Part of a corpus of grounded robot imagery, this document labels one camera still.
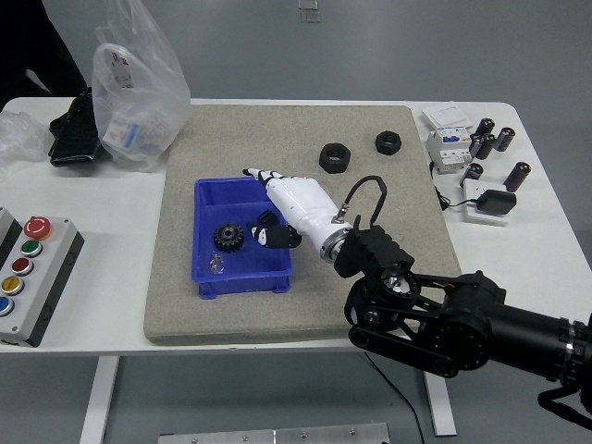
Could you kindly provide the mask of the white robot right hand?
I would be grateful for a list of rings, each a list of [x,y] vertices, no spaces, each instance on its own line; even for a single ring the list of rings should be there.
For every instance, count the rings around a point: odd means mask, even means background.
[[[320,257],[333,262],[352,225],[312,178],[284,176],[277,171],[246,168],[258,180],[271,203],[298,234],[308,236]]]

